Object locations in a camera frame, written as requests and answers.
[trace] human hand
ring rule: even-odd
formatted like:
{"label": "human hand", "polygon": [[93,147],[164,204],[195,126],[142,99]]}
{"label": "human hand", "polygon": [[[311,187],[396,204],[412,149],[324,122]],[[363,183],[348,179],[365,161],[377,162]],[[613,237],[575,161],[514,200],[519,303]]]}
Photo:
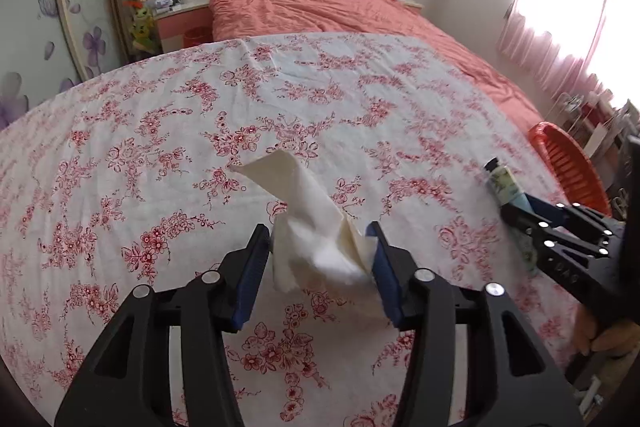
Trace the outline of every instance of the human hand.
{"label": "human hand", "polygon": [[623,319],[596,337],[598,322],[587,308],[580,305],[575,315],[574,346],[585,356],[590,351],[611,351],[619,357],[632,351],[640,342],[640,326]]}

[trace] white tissue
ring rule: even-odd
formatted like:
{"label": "white tissue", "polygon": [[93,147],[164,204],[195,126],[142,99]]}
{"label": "white tissue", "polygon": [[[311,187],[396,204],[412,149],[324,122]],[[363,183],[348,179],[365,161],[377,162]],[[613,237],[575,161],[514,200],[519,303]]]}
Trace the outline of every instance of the white tissue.
{"label": "white tissue", "polygon": [[358,232],[308,169],[288,152],[276,151],[231,170],[287,203],[287,210],[275,217],[271,237],[276,289],[366,295],[382,311],[380,300],[370,298],[377,295],[371,267],[378,240]]}

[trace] red floral pattern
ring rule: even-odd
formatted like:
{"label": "red floral pattern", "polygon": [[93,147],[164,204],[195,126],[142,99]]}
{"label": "red floral pattern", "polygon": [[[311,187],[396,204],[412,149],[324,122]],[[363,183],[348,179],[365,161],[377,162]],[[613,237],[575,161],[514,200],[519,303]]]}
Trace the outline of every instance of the red floral pattern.
{"label": "red floral pattern", "polygon": [[[242,248],[255,223],[273,223],[286,203],[230,167],[277,149],[360,230],[382,217],[421,266],[474,288],[503,283],[566,361],[575,303],[518,267],[482,165],[497,155],[528,192],[562,194],[473,82],[415,39],[295,34],[161,55],[29,111],[0,132],[0,355],[26,396],[52,422],[136,284],[182,286]],[[363,319],[362,297],[281,295],[270,278],[251,322],[225,336],[243,414],[388,427],[412,333]],[[346,345],[362,363],[344,363]]]}

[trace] black cap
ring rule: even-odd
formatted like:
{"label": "black cap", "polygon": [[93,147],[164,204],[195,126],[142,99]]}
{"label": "black cap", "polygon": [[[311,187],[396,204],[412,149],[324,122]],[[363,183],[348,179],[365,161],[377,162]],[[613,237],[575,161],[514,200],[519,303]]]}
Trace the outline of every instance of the black cap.
{"label": "black cap", "polygon": [[487,172],[492,172],[498,168],[498,165],[500,165],[500,162],[498,162],[498,158],[494,158],[487,162],[487,164],[484,166],[484,170],[486,170]]}

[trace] silver bolt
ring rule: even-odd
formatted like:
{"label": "silver bolt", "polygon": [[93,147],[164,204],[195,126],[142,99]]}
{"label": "silver bolt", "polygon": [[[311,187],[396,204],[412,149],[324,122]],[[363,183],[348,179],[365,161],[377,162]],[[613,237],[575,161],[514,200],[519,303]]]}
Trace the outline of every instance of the silver bolt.
{"label": "silver bolt", "polygon": [[218,282],[220,280],[220,273],[215,270],[209,270],[208,272],[204,272],[202,274],[202,282],[205,284],[213,284],[214,282]]}
{"label": "silver bolt", "polygon": [[484,289],[489,295],[493,295],[494,297],[499,297],[504,293],[504,288],[497,282],[490,282]]}
{"label": "silver bolt", "polygon": [[429,270],[428,268],[419,268],[414,272],[414,277],[418,281],[429,282],[433,281],[436,278],[436,274]]}
{"label": "silver bolt", "polygon": [[133,288],[133,296],[136,299],[142,299],[143,297],[146,297],[147,295],[149,295],[149,292],[149,286],[147,286],[146,284],[139,284],[138,286]]}

